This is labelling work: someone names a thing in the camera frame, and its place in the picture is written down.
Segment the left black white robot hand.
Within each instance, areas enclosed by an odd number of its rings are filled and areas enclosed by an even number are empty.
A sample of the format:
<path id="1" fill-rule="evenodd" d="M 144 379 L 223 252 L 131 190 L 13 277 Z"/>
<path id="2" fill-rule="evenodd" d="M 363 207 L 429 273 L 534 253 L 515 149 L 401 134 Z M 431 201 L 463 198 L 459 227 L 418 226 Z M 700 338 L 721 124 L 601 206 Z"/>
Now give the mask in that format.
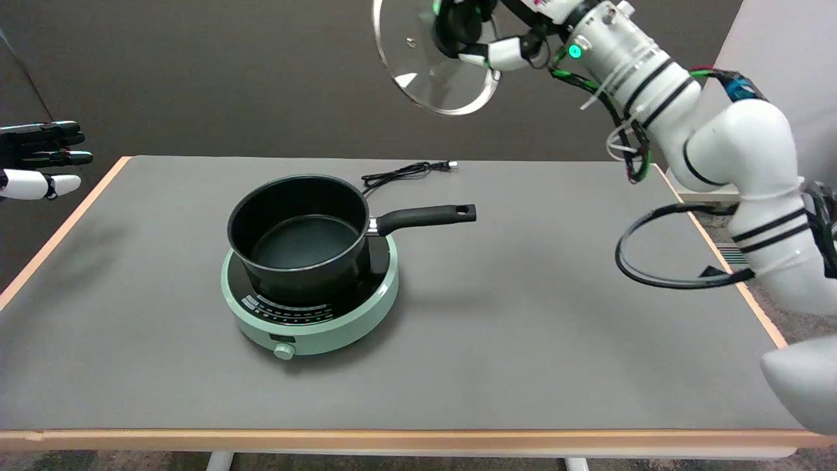
<path id="1" fill-rule="evenodd" d="M 73 150 L 86 140 L 74 120 L 1 128 L 1 200 L 56 200 L 80 188 L 80 176 L 45 169 L 93 162 L 91 152 Z"/>

